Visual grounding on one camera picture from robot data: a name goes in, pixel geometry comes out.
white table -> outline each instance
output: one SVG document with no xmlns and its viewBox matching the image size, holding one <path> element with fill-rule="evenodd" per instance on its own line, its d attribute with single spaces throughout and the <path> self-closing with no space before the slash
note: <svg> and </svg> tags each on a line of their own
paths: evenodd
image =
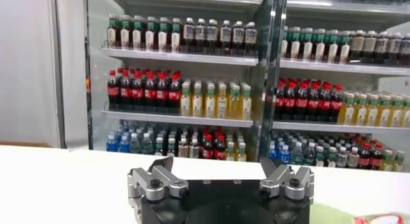
<svg viewBox="0 0 410 224">
<path fill-rule="evenodd" d="M 147 169 L 155 158 L 0 146 L 0 223 L 134 224 L 126 174 L 131 168 Z M 410 213 L 408 173 L 339 168 L 313 171 L 317 203 L 355 215 Z M 203 159 L 175 158 L 172 172 L 183 179 L 265 178 L 258 163 Z"/>
</svg>

yellow drink bottle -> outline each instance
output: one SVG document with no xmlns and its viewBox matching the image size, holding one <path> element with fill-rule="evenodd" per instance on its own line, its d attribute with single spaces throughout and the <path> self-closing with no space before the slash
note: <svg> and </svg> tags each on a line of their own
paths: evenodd
<svg viewBox="0 0 410 224">
<path fill-rule="evenodd" d="M 400 120 L 402 119 L 403 97 L 399 95 L 393 96 L 390 105 L 390 116 L 388 127 L 401 127 Z"/>
<path fill-rule="evenodd" d="M 387 127 L 390 116 L 391 97 L 389 95 L 381 95 L 379 98 L 379 112 L 377 112 L 376 126 Z"/>
<path fill-rule="evenodd" d="M 376 118 L 379 112 L 377 103 L 379 102 L 379 96 L 374 94 L 368 94 L 368 107 L 367 114 L 365 118 L 365 126 L 374 127 L 376 126 Z"/>
</svg>

glass refrigerator door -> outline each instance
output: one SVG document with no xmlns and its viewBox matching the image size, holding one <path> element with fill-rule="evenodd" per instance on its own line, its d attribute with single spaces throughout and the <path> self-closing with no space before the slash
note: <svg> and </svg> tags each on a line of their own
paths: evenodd
<svg viewBox="0 0 410 224">
<path fill-rule="evenodd" d="M 402 171 L 408 0 L 287 0 L 276 20 L 284 24 L 268 77 L 275 90 L 265 152 L 292 164 Z"/>
</svg>

white wall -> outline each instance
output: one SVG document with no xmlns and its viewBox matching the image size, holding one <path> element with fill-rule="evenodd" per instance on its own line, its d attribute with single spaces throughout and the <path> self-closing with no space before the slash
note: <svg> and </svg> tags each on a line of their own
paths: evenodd
<svg viewBox="0 0 410 224">
<path fill-rule="evenodd" d="M 0 140 L 58 147 L 51 0 L 0 0 Z"/>
</svg>

metal shelf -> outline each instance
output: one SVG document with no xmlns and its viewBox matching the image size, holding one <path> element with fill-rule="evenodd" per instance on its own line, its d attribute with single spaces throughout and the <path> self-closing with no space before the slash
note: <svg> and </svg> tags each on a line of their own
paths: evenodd
<svg viewBox="0 0 410 224">
<path fill-rule="evenodd" d="M 281 68 L 291 68 L 300 70 L 319 70 L 346 73 L 380 74 L 391 76 L 410 76 L 410 68 L 397 68 L 389 66 L 372 65 L 346 65 L 318 63 L 310 61 L 281 60 Z"/>
<path fill-rule="evenodd" d="M 244 57 L 233 57 L 233 56 L 212 56 L 212 55 L 201 55 L 201 54 L 167 53 L 167 52 L 153 52 L 153 51 L 107 49 L 107 48 L 102 48 L 102 52 L 107 56 L 111 56 L 115 58 L 168 60 L 168 61 L 214 63 L 214 64 L 221 64 L 221 65 L 243 65 L 243 66 L 256 66 L 258 64 L 258 60 L 256 58 L 244 58 Z"/>
<path fill-rule="evenodd" d="M 155 115 L 149 113 L 127 113 L 118 111 L 101 111 L 101 114 L 110 119 L 136 120 L 146 122 L 162 122 L 170 124 L 194 124 L 212 125 L 222 127 L 245 127 L 250 128 L 254 122 L 252 120 L 231 120 L 220 118 L 197 118 L 174 115 Z"/>
<path fill-rule="evenodd" d="M 362 127 L 347 126 L 324 123 L 304 123 L 304 122 L 273 122 L 273 129 L 297 130 L 297 131 L 318 131 L 318 132 L 353 132 L 368 134 L 389 134 L 389 135 L 408 135 L 410 129 L 395 127 Z"/>
</svg>

